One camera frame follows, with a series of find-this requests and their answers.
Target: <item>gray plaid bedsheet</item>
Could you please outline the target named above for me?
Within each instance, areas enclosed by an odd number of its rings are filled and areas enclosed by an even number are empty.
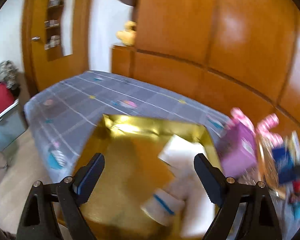
[[[72,174],[102,114],[139,115],[203,124],[215,143],[229,120],[226,115],[172,91],[100,71],[87,71],[45,89],[26,103],[25,113],[40,157],[54,183]],[[61,169],[49,163],[53,150],[64,155]],[[283,239],[291,239],[300,221],[294,221],[290,205],[273,200]],[[236,228],[243,210],[237,214]]]

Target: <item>gray storage box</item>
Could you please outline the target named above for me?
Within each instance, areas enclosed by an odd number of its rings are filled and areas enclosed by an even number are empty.
[[[18,111],[18,99],[0,114],[0,151],[17,139],[27,129]]]

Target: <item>purple box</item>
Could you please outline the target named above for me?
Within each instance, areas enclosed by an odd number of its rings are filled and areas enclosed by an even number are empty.
[[[226,177],[238,178],[245,170],[257,165],[255,138],[241,122],[226,132],[216,150]]]

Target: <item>screw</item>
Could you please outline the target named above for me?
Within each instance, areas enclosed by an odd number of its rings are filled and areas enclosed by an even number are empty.
[[[232,178],[232,177],[228,177],[227,182],[230,183],[230,184],[233,184],[235,182],[235,179]]]
[[[265,187],[266,184],[265,184],[263,181],[259,181],[259,182],[258,182],[258,186],[259,186],[259,187]]]
[[[71,181],[72,181],[72,177],[71,176],[65,177],[65,179],[64,179],[65,183],[70,183]]]
[[[37,180],[36,182],[34,182],[33,186],[34,187],[39,187],[41,184],[41,181],[40,180]]]

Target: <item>door frame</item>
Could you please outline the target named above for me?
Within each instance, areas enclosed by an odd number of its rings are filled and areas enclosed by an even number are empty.
[[[83,39],[83,50],[84,53],[84,64],[86,65],[86,70],[89,69],[89,19],[91,10],[91,0],[88,0],[88,6],[85,10],[86,13],[84,17],[84,25],[82,26],[86,32],[82,37]],[[21,43],[22,43],[22,54],[23,54],[23,65],[25,70],[26,84],[31,97],[39,92],[37,88],[37,80],[32,60],[32,41],[31,41],[31,26],[32,26],[32,16],[33,16],[33,4],[34,0],[25,0],[23,5],[23,15],[22,15],[22,27],[21,27]],[[82,18],[74,18],[73,22],[82,22]]]

